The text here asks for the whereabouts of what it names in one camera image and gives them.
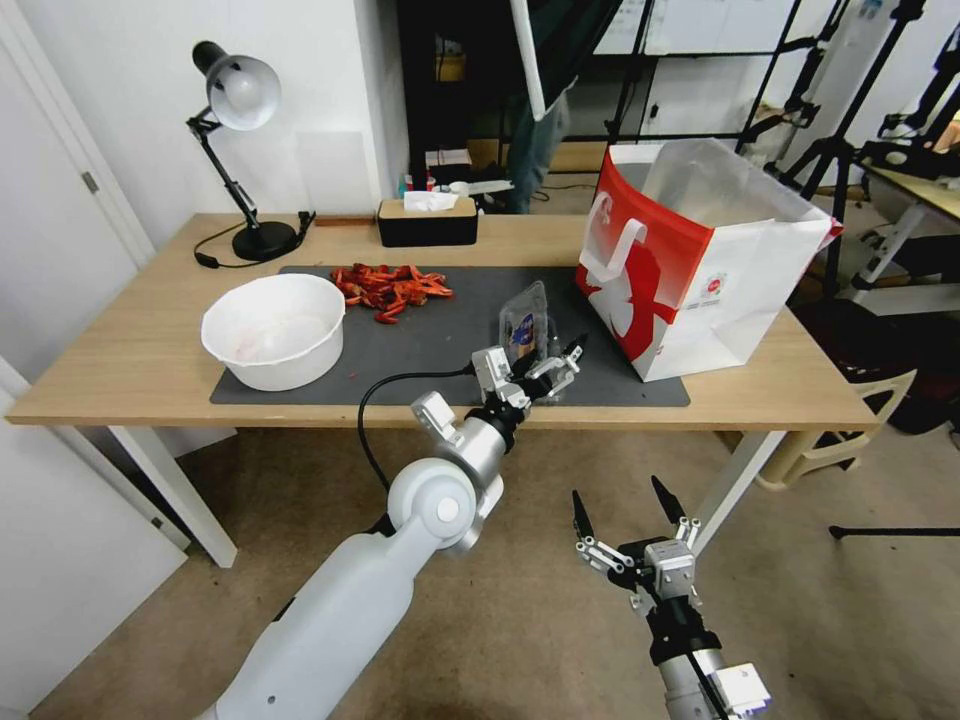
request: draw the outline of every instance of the whiteboard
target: whiteboard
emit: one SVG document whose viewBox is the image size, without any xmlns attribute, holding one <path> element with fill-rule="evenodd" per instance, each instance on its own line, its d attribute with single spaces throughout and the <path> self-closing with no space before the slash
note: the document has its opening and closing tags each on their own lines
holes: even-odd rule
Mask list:
<svg viewBox="0 0 960 720">
<path fill-rule="evenodd" d="M 633 52 L 633 42 L 637 39 L 637 28 L 640 27 L 640 15 L 644 5 L 646 0 L 623 0 L 593 54 L 629 55 Z"/>
<path fill-rule="evenodd" d="M 772 52 L 793 0 L 623 0 L 596 55 L 628 55 L 653 2 L 646 55 Z"/>
</svg>

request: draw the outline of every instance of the paper shopping bag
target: paper shopping bag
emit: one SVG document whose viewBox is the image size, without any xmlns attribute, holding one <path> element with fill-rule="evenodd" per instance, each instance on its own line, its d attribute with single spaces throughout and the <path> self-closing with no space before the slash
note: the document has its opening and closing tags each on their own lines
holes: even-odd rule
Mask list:
<svg viewBox="0 0 960 720">
<path fill-rule="evenodd" d="M 643 380 L 742 365 L 839 229 L 714 140 L 615 145 L 577 284 Z"/>
</svg>

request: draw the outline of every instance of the wooden table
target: wooden table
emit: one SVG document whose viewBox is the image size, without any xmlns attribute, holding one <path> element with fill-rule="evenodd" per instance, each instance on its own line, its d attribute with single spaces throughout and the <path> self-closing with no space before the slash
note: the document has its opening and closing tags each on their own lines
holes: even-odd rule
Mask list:
<svg viewBox="0 0 960 720">
<path fill-rule="evenodd" d="M 295 224 L 294 218 L 280 218 Z M 476 245 L 384 248 L 374 227 L 312 228 L 291 255 L 256 267 L 210 270 L 194 243 L 237 221 L 197 215 L 68 348 L 8 415 L 14 423 L 108 425 L 214 560 L 229 567 L 236 547 L 151 427 L 352 427 L 356 408 L 213 405 L 221 366 L 200 345 L 203 312 L 232 287 L 285 265 L 574 265 L 581 216 L 493 216 Z M 232 233 L 204 251 L 232 257 Z M 478 346 L 485 339 L 478 338 Z M 527 428 L 742 430 L 746 434 L 698 513 L 702 548 L 789 430 L 862 430 L 874 416 L 793 315 L 784 310 L 750 363 L 684 378 L 690 405 L 537 407 Z M 373 406 L 368 426 L 414 426 L 408 408 Z"/>
<path fill-rule="evenodd" d="M 873 285 L 928 213 L 936 213 L 960 223 L 960 192 L 943 185 L 903 173 L 862 164 L 871 178 L 889 185 L 913 201 L 893 229 L 874 250 L 870 259 L 854 275 L 849 288 L 840 297 L 849 298 L 877 315 L 901 315 L 919 312 L 960 310 L 960 283 L 906 285 L 874 288 Z"/>
</svg>

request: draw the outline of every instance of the lamp shade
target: lamp shade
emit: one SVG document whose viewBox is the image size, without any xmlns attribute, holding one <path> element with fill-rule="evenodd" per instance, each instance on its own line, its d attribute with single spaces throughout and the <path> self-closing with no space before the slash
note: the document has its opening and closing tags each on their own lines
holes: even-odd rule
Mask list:
<svg viewBox="0 0 960 720">
<path fill-rule="evenodd" d="M 193 48 L 193 62 L 207 78 L 207 100 L 217 120 L 233 130 L 255 130 L 280 105 L 280 78 L 262 60 L 227 55 L 204 40 Z"/>
</svg>

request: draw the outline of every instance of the gray desk mat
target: gray desk mat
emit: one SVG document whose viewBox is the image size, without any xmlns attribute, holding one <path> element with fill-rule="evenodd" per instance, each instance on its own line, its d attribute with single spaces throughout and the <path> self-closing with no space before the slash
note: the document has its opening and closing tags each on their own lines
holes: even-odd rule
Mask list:
<svg viewBox="0 0 960 720">
<path fill-rule="evenodd" d="M 285 267 L 329 277 L 329 267 Z M 455 297 L 433 298 L 410 307 L 396 325 L 374 322 L 373 311 L 347 308 L 343 354 L 323 377 L 303 387 L 263 392 L 243 385 L 225 370 L 210 402 L 228 405 L 356 405 L 373 383 L 394 373 L 453 370 L 470 354 L 497 342 L 500 307 L 534 280 L 547 289 L 550 316 L 566 344 L 589 334 L 581 372 L 567 387 L 560 405 L 612 407 L 683 407 L 690 398 L 679 378 L 644 383 L 573 281 L 573 268 L 447 267 L 423 268 L 444 273 Z M 373 397 L 375 405 L 407 405 L 430 390 L 439 390 L 451 405 L 474 405 L 480 399 L 472 377 L 411 379 L 390 383 Z"/>
</svg>

